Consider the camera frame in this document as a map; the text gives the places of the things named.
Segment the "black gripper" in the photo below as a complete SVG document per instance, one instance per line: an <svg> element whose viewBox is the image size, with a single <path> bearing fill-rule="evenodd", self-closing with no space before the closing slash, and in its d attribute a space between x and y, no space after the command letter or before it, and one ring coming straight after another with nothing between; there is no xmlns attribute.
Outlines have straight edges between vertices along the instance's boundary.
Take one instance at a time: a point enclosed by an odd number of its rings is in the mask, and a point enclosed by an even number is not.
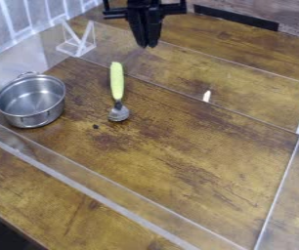
<svg viewBox="0 0 299 250"><path fill-rule="evenodd" d="M148 45L153 48L157 45L161 18L169 15L183 15L188 11L187 0L179 0L177 3L164 4L161 0L127 0L125 7L112 8L109 0L103 0L104 17L107 19L125 19L137 41L137 44L144 48ZM148 39L145 31L145 20L143 12L147 12L148 18Z"/></svg>

